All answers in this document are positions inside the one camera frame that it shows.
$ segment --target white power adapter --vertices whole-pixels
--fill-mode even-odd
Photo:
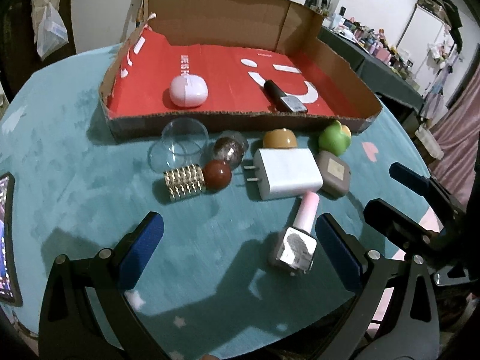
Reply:
[[[262,200],[280,199],[318,191],[322,175],[309,149],[258,149],[253,157],[255,178]]]

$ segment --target screen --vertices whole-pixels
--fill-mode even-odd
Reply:
[[[7,202],[8,181],[9,181],[8,176],[0,179],[0,245],[1,245],[0,297],[13,299],[14,293],[12,290],[12,285],[10,283],[10,274],[8,271],[7,253],[6,253],[6,246],[5,246],[6,244],[5,205]]]

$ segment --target pink curtain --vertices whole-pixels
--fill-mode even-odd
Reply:
[[[472,191],[480,132],[480,67],[459,100],[431,129],[444,157],[431,172],[450,193],[466,205]]]

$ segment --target glass cup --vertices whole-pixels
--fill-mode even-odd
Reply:
[[[198,120],[179,117],[168,123],[162,131],[162,139],[150,150],[150,167],[157,173],[165,171],[165,163],[171,168],[200,164],[208,144],[208,131]]]

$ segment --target gold textured cylinder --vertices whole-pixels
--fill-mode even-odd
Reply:
[[[199,165],[191,164],[163,173],[170,200],[186,199],[205,191],[205,180]]]

